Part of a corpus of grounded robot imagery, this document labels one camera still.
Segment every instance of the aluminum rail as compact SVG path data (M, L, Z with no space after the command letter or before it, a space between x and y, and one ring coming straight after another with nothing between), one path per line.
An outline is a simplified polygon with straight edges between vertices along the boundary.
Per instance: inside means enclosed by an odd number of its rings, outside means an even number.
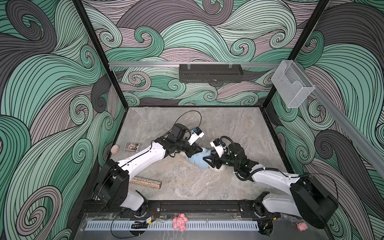
M180 64L240 64L242 68L277 68L280 63L269 62L159 62L159 61L112 61L111 68L178 68Z

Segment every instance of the black frame post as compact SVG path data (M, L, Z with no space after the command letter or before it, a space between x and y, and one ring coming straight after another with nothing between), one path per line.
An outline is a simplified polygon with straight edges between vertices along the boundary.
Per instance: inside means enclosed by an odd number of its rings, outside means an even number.
M308 22L307 22L303 32L301 33L299 39L297 40L297 43L293 47L292 52L288 57L288 60L295 60L296 57L299 55L301 48L304 46L307 39L310 37L313 29L315 28L318 20L320 19L320 16L323 13L323 11L325 10L328 2L329 2L329 0L320 0L319 3L316 5L316 8L313 10L311 17L308 19ZM263 105L261 106L260 110L261 110L262 115L264 117L264 120L267 124L267 127L268 127L269 131L271 132L272 139L275 142L277 151L279 152L281 159L283 160L283 163L285 165L287 172L294 173L293 167L292 167L291 163L289 162L287 155L285 154L285 151L284 151L284 149L283 149L283 147L282 147L282 145L281 145L281 143L280 143L280 141L276 135L275 129L273 128L272 123L271 123L271 121L268 117L268 114L266 112L266 108L270 104L275 93L276 93L276 88L275 88L275 86L272 86L272 88L269 91L268 96L265 98Z
M83 3L81 2L81 0L72 0L72 2L73 2L73 5L75 6L75 8L77 10L78 15L80 16L81 21L83 22L84 28L87 31L89 38L92 41L93 46L95 47L96 53L98 54L98 56L101 60L101 63L103 64L105 71L106 71L113 87L115 88L115 91L116 91L116 93L117 93L117 95L118 95L118 97L119 97L119 99L120 99L120 101L124 107L124 114L123 114L122 120L120 122L119 128L116 132L115 139L113 140L113 143L112 143L112 145L114 145L116 143L118 137L119 137L122 125L124 124L124 119L125 119L125 116L127 115L128 109L129 109L128 103L125 100L123 92L121 91L121 88L119 86L119 82L116 78L116 75L109 68L108 58L103 51L103 48L99 42L99 39L97 38L96 32L92 26L91 20L89 19L88 15L87 15L87 12L85 11ZM110 157L111 157L111 152L108 153L107 159L109 159Z

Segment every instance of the light blue cloth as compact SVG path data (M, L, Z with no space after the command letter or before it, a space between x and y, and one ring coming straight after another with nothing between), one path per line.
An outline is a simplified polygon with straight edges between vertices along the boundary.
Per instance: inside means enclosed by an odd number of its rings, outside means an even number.
M192 155L192 157L190 157L190 158L188 158L187 156L185 156L185 157L187 157L187 159L190 163L196 164L197 166L199 166L201 168L207 169L210 167L210 165L203 160L203 157L210 156L211 150L207 150L204 147L202 147L202 149L203 149L202 152L196 153L196 154Z

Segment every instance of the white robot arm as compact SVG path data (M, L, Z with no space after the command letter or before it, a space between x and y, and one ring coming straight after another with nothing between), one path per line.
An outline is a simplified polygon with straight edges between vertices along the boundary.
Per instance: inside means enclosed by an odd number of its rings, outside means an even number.
M186 131L189 131L190 137L184 139ZM139 192L128 191L129 181L141 170L171 153L183 151L187 157L192 157L202 152L202 148L195 143L204 135L198 127L191 133L184 125L177 123L166 134L129 158L118 162L106 161L96 180L94 192L106 202L107 207L125 207L138 216L143 215L146 199ZM226 146L222 141L224 138L230 140L231 144ZM254 204L255 213L260 218L279 212L302 217L314 227L324 228L337 209L337 201L317 179L284 173L249 160L241 145L226 136L215 139L211 145L215 150L210 156L202 157L211 167L219 169L222 164L233 166L238 179L262 182L286 193L275 195L263 192Z
M222 139L231 142L226 146ZM305 219L317 228L324 228L338 207L337 200L315 178L289 174L276 168L264 167L247 159L244 149L229 137L222 136L211 142L215 148L211 156L203 157L211 167L223 164L234 167L234 173L242 181L262 182L282 190L285 195L263 192L255 200L255 213L259 217L268 213L285 213Z
M186 131L190 137L184 139ZM176 123L165 135L158 137L149 147L129 158L118 162L106 161L96 179L94 192L108 207L125 207L137 211L140 215L145 198L139 192L128 191L128 182L144 168L176 151L183 151L188 157L202 151L195 143L198 138L204 136L198 127L190 132L184 125Z

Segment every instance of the wall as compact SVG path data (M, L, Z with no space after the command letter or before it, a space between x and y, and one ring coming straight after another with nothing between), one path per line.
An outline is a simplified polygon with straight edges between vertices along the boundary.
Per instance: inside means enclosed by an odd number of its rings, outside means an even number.
M297 61L384 155L383 10L383 1L328 7ZM296 173L335 179L340 205L328 223L335 239L383 239L384 180L316 97L287 109L276 93L267 112ZM336 195L331 180L317 178Z
M1 239L68 239L124 109L71 0L1 1L0 31Z
M288 58L317 1L83 0L109 61ZM237 84L179 83L177 68L115 68L129 105L260 106L274 70Z

